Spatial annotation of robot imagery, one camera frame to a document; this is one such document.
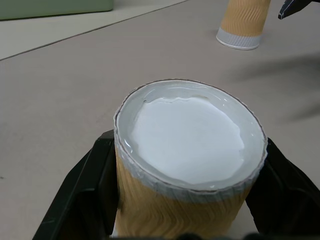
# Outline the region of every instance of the paper cup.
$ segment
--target paper cup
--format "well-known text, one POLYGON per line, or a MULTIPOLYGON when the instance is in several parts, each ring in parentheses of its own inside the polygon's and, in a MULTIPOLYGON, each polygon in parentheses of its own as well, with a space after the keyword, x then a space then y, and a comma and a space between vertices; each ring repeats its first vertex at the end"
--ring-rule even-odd
POLYGON ((234 49, 259 46, 270 0, 230 0, 216 39, 234 49))
POLYGON ((118 236, 209 239, 231 226, 263 167, 268 141, 238 99, 204 83, 168 79, 126 97, 114 116, 114 142, 118 236), (240 150, 233 144, 238 137, 240 150))

